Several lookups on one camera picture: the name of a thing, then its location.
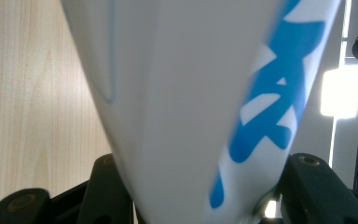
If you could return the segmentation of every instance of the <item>blue logo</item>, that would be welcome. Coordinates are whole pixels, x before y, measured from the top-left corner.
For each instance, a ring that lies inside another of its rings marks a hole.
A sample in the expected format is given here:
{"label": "blue logo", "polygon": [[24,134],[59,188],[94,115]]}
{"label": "blue logo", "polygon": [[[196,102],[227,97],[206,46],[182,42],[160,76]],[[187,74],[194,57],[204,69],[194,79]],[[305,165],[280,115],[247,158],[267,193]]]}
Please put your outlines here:
{"label": "blue logo", "polygon": [[[279,125],[279,120],[292,107],[299,121],[306,103],[305,71],[303,59],[321,43],[324,22],[290,22],[284,17],[291,12],[299,0],[287,1],[268,47],[276,58],[255,73],[254,85],[244,100],[248,105],[260,96],[277,95],[267,108],[253,116],[245,124],[239,119],[228,145],[230,158],[236,163],[245,162],[260,141],[267,137],[279,149],[285,150],[290,144],[292,131]],[[224,201],[224,185],[220,172],[210,194],[210,205],[217,208]]]}

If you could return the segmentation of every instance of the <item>light wood grain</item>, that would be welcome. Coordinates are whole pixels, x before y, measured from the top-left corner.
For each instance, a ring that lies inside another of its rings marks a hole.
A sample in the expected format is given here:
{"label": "light wood grain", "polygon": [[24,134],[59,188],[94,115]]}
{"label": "light wood grain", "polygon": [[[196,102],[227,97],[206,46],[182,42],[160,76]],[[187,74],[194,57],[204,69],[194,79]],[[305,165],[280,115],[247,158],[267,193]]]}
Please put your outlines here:
{"label": "light wood grain", "polygon": [[0,0],[0,200],[55,196],[110,151],[58,0]]}

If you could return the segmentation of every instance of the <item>bright light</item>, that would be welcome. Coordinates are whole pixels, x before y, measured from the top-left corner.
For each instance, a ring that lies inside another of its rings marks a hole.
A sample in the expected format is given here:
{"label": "bright light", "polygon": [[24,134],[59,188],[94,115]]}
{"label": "bright light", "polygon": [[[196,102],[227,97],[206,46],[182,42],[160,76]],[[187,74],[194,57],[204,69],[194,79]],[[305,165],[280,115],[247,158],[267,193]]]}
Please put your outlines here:
{"label": "bright light", "polygon": [[321,113],[337,119],[354,118],[358,109],[358,65],[324,73]]}
{"label": "bright light", "polygon": [[264,215],[268,218],[275,218],[276,211],[277,211],[277,202],[269,201]]}

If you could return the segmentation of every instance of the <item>wooden wall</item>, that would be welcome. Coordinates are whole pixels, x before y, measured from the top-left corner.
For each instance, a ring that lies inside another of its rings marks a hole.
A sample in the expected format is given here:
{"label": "wooden wall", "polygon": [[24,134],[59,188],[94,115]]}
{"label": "wooden wall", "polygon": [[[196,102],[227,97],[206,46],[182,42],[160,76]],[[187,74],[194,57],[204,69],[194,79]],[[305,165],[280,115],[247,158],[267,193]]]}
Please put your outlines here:
{"label": "wooden wall", "polygon": [[109,151],[59,0],[0,0],[0,200],[55,196]]}

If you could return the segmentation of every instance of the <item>wooden panel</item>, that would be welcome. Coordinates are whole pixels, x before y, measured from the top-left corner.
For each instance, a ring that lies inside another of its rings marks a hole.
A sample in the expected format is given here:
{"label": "wooden panel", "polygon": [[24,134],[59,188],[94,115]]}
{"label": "wooden panel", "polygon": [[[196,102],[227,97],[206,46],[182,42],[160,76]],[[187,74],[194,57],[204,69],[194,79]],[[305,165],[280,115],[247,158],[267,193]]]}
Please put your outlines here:
{"label": "wooden panel", "polygon": [[0,0],[0,199],[55,196],[109,146],[58,0]]}

